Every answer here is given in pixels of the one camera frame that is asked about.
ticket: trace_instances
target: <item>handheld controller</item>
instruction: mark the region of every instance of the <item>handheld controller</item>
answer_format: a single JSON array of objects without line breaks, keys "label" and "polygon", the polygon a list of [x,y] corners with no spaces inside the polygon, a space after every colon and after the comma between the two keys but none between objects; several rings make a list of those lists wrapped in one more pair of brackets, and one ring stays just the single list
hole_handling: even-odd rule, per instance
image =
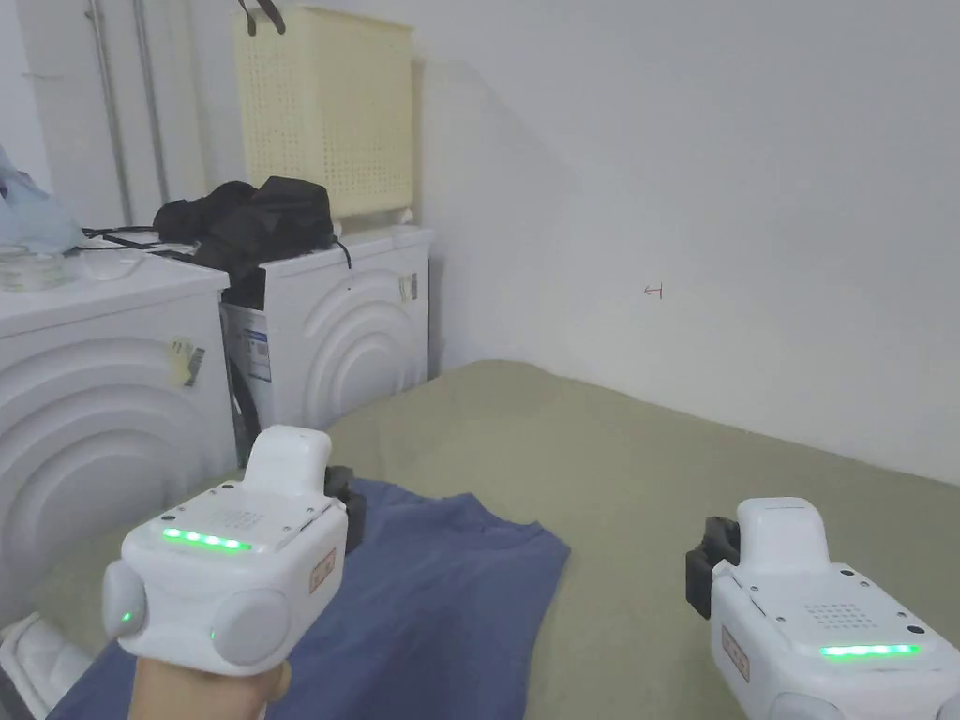
[{"label": "handheld controller", "polygon": [[750,720],[960,720],[960,652],[849,565],[817,510],[747,500],[687,553],[687,600]]},{"label": "handheld controller", "polygon": [[322,432],[271,427],[242,482],[132,530],[104,576],[108,634],[134,655],[219,675],[280,665],[362,537],[365,503],[346,468],[327,468],[330,449]]}]

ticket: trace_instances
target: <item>plastic basket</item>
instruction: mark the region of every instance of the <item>plastic basket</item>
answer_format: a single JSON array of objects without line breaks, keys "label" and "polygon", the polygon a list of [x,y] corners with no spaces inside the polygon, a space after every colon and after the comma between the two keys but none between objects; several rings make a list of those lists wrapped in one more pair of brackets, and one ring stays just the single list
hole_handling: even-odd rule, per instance
[{"label": "plastic basket", "polygon": [[238,15],[234,35],[250,181],[317,182],[334,218],[413,202],[410,28],[322,8],[283,13],[280,35]]}]

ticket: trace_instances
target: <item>green mattress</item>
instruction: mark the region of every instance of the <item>green mattress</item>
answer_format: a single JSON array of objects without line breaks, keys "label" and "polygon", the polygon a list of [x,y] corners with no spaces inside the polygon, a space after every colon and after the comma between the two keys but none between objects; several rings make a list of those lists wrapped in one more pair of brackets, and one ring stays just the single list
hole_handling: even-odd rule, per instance
[{"label": "green mattress", "polygon": [[[710,660],[708,624],[684,600],[684,553],[706,516],[733,516],[748,497],[813,502],[834,560],[960,645],[960,488],[510,362],[449,372],[330,435],[333,462],[360,476],[432,496],[473,492],[571,546],[540,631],[528,720],[741,717]],[[93,595],[122,537],[91,543],[36,594],[41,614],[91,651],[104,642]]]}]

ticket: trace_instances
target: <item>orange label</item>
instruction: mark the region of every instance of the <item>orange label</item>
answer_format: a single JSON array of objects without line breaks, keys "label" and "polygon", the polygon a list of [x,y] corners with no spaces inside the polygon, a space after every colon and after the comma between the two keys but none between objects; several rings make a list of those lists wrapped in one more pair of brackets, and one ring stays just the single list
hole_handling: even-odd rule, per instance
[{"label": "orange label", "polygon": [[743,652],[743,648],[740,647],[740,644],[733,639],[730,631],[727,630],[727,626],[723,627],[722,641],[723,649],[727,651],[727,655],[729,655],[730,659],[733,660],[733,664],[736,665],[736,669],[740,671],[740,675],[743,676],[743,679],[749,682],[750,658],[748,658],[747,654]]},{"label": "orange label", "polygon": [[310,594],[312,595],[314,590],[319,588],[326,580],[326,576],[333,572],[333,568],[337,566],[337,550],[334,548],[330,550],[329,554],[323,558],[317,566],[313,568],[313,572],[310,573]]}]

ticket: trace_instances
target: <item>blue cloth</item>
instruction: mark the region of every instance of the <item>blue cloth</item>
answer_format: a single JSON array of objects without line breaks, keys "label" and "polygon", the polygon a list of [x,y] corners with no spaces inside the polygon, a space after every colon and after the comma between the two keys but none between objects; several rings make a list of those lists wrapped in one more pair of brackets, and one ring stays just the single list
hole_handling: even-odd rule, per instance
[{"label": "blue cloth", "polygon": [[83,240],[80,226],[63,205],[17,170],[0,147],[0,246],[66,252]]},{"label": "blue cloth", "polygon": [[[540,622],[569,548],[473,495],[357,480],[367,535],[290,656],[268,720],[520,720]],[[113,644],[50,720],[125,720],[133,658]]]}]

